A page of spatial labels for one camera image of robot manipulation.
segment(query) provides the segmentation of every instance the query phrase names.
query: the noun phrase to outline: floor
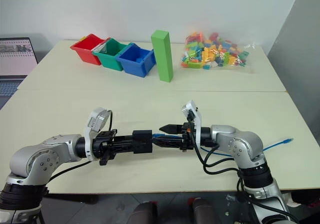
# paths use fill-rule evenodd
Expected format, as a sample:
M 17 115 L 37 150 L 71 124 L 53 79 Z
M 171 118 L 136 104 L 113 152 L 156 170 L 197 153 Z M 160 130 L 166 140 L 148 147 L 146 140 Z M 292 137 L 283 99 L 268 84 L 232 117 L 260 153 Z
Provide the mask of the floor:
M 46 224 L 126 224 L 134 208 L 144 201 L 156 201 L 158 224 L 192 224 L 187 204 L 192 197 L 203 197 L 210 201 L 221 223 L 248 220 L 248 206 L 239 203 L 235 192 L 180 192 L 99 195 L 96 204 L 85 204 L 67 200 L 44 198 L 42 211 Z M 320 211 L 320 207 L 299 206 L 290 211 L 304 219 Z

